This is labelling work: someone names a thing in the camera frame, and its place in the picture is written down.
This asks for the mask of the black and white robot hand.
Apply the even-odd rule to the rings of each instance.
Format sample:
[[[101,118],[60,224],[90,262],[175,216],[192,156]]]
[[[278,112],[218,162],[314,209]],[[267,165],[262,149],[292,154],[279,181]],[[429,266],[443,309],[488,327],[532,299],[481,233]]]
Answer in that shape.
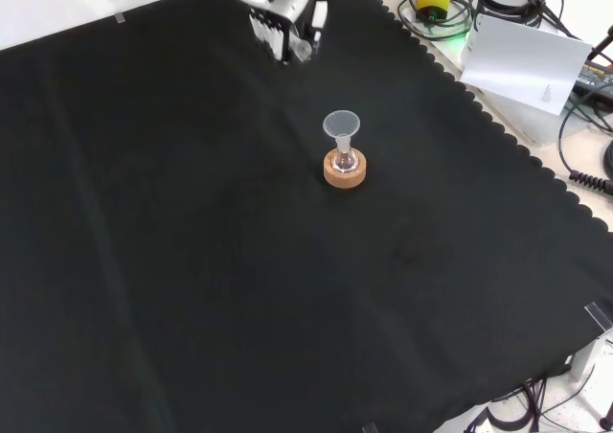
[[[306,63],[317,53],[329,0],[239,0],[248,7],[254,37],[278,62]]]

